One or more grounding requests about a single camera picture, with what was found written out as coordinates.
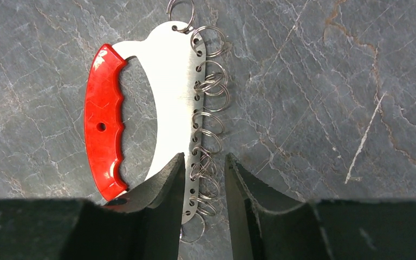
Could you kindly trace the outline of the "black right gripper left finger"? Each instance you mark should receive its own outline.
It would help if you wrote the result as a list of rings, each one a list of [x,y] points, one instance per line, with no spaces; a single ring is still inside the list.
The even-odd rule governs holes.
[[[185,158],[98,205],[88,199],[0,199],[0,259],[177,259]]]

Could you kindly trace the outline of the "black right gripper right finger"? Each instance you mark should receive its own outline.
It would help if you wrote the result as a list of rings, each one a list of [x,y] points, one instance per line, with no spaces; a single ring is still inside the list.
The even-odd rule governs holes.
[[[300,202],[225,157],[234,259],[416,259],[416,199]]]

